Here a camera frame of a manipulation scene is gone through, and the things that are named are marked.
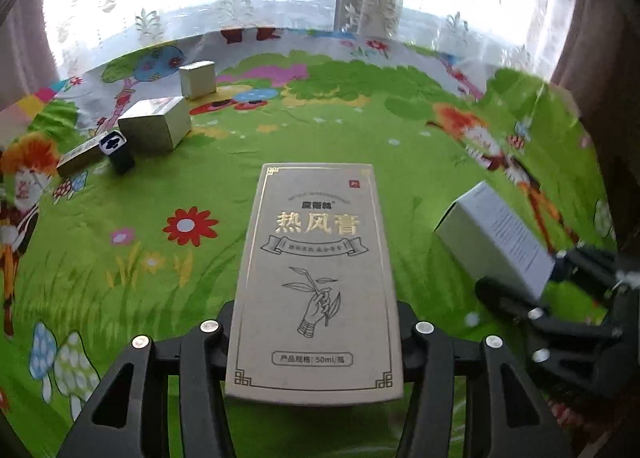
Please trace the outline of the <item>green cartoon bedsheet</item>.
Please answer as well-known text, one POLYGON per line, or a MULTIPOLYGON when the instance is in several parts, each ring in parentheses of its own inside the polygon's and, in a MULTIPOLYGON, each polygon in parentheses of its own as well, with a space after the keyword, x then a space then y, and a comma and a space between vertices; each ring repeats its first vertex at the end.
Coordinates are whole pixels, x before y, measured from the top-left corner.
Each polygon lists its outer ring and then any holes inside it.
POLYGON ((390 40, 235 29, 143 49, 1 113, 1 141, 40 131, 67 152, 117 113, 180 91, 178 67, 216 63, 175 151, 116 174, 106 160, 40 193, 1 342, 1 412, 52 457, 73 411, 135 335, 180 335, 234 295, 260 169, 368 163, 398 296, 449 334, 497 324, 433 231, 489 183, 556 249, 614 248, 590 137, 558 88, 510 68, 390 40))

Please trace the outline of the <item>small black cube box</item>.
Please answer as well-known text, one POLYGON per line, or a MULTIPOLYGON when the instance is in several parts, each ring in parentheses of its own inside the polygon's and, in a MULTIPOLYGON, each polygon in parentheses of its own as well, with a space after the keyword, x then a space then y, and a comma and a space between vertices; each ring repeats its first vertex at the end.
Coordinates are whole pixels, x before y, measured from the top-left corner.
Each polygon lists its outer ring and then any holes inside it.
POLYGON ((117 131, 106 133, 99 142, 101 153, 108 158, 114 171, 123 175, 134 168, 134 155, 124 135, 117 131))

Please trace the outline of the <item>white grey text box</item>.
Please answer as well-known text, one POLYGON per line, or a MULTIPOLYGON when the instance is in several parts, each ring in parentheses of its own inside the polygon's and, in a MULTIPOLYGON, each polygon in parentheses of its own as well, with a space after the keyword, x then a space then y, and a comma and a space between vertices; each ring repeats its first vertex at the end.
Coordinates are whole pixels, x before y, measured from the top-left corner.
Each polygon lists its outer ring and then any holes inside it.
POLYGON ((537 300, 551 277, 552 256, 486 182, 449 206, 435 234, 476 281, 489 277, 537 300))

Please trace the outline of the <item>small white box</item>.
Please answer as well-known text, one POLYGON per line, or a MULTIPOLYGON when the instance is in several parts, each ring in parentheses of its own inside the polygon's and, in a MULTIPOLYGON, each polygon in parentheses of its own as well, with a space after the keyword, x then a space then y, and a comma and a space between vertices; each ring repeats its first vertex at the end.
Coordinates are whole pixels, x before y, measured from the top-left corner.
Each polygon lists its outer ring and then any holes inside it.
POLYGON ((198 61, 179 68, 181 94, 196 100, 217 91, 216 67, 213 61, 198 61))

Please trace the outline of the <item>mauve drape curtain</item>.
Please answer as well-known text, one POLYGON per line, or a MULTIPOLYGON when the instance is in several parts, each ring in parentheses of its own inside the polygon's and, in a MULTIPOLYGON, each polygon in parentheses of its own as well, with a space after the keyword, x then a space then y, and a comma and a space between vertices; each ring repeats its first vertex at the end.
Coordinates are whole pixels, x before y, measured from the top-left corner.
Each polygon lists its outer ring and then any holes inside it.
POLYGON ((639 178, 639 0, 577 0, 553 81, 605 163, 639 178))

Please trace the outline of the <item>white orange medicine box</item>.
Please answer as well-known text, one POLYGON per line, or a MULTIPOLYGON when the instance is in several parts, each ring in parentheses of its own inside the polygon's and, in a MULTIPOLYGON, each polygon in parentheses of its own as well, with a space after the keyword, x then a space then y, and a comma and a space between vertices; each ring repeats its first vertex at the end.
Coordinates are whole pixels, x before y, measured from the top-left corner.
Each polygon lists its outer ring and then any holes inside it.
POLYGON ((139 101, 117 125, 135 151, 170 153, 192 129, 189 102, 183 96, 139 101))

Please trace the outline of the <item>slim gold edged box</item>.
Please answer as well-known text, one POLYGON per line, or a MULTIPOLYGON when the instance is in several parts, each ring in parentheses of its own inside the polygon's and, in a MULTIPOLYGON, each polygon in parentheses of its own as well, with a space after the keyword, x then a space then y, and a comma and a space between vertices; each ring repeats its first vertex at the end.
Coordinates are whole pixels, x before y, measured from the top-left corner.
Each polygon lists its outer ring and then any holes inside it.
POLYGON ((62 179, 73 177, 74 174, 100 161, 104 157, 100 148, 100 142, 104 137, 105 133, 99 134, 64 154, 56 166, 58 176, 62 179))

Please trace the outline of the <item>beige kraft box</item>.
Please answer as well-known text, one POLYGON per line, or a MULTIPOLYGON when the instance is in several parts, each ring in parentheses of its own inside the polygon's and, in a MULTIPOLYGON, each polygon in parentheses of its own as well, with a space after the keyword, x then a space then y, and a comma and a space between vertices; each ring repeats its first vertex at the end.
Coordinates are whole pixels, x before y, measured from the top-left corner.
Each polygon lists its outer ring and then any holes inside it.
POLYGON ((226 392, 347 406, 404 391, 378 189, 362 163, 267 163, 246 233, 226 392))

